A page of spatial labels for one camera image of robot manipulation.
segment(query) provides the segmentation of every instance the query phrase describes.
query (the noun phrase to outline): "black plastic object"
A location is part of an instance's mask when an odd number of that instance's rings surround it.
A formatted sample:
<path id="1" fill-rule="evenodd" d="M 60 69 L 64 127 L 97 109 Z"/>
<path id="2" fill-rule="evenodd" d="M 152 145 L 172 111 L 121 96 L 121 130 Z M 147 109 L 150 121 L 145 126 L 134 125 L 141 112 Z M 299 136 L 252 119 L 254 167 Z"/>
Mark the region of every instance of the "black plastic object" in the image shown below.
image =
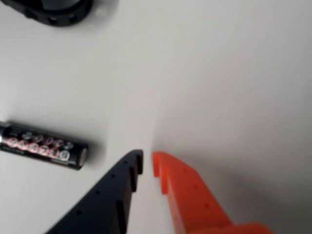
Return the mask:
<path id="1" fill-rule="evenodd" d="M 84 19 L 90 12 L 93 0 L 80 0 L 70 7 L 59 10 L 43 8 L 41 0 L 1 0 L 4 4 L 21 12 L 27 18 L 51 26 L 69 26 Z"/>
<path id="2" fill-rule="evenodd" d="M 125 234 L 143 152 L 124 156 L 47 234 Z"/>

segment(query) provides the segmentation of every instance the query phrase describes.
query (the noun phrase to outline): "white surface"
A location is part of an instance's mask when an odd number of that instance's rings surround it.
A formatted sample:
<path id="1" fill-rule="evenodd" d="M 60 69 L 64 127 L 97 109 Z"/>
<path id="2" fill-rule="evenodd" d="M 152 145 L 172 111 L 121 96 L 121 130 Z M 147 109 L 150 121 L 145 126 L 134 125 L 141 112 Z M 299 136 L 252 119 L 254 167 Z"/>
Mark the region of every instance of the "white surface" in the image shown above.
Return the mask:
<path id="1" fill-rule="evenodd" d="M 130 234 L 173 233 L 151 150 L 194 166 L 235 222 L 311 232 L 312 2 L 107 4 L 60 29 L 0 7 L 0 119 L 99 146 L 79 172 L 0 153 L 0 233 L 45 232 L 133 148 Z"/>

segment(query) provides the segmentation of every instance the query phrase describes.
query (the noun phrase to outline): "orange plastic object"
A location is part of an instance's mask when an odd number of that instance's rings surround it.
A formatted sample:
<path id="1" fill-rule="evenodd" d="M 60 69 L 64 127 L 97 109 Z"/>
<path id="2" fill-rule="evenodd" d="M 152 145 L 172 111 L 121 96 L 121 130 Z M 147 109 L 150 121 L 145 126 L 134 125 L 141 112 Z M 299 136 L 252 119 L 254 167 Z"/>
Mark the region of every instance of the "orange plastic object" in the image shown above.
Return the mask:
<path id="1" fill-rule="evenodd" d="M 168 194 L 177 234 L 271 234 L 256 223 L 234 225 L 198 173 L 175 157 L 154 152 L 153 168 L 161 192 Z"/>

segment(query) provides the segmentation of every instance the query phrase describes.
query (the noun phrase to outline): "black battery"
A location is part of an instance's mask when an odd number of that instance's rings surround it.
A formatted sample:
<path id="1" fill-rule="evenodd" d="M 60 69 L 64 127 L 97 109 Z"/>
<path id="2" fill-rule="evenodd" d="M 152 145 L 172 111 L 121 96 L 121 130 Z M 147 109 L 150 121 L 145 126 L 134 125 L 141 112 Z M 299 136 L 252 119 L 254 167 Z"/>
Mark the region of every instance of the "black battery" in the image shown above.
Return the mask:
<path id="1" fill-rule="evenodd" d="M 79 170 L 88 145 L 18 124 L 0 122 L 0 150 Z"/>

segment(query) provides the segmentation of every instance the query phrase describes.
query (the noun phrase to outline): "battery label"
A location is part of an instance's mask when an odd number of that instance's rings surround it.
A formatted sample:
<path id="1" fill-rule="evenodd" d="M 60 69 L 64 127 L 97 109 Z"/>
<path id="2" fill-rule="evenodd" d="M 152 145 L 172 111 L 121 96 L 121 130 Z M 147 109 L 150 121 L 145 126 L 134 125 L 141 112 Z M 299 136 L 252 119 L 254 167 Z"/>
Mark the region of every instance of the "battery label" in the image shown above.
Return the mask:
<path id="1" fill-rule="evenodd" d="M 10 127 L 6 130 L 2 144 L 7 146 L 7 151 L 17 148 L 21 154 L 35 154 L 63 162 L 69 161 L 71 156 L 69 151 L 74 147 L 74 143 L 70 141 L 18 127 Z"/>

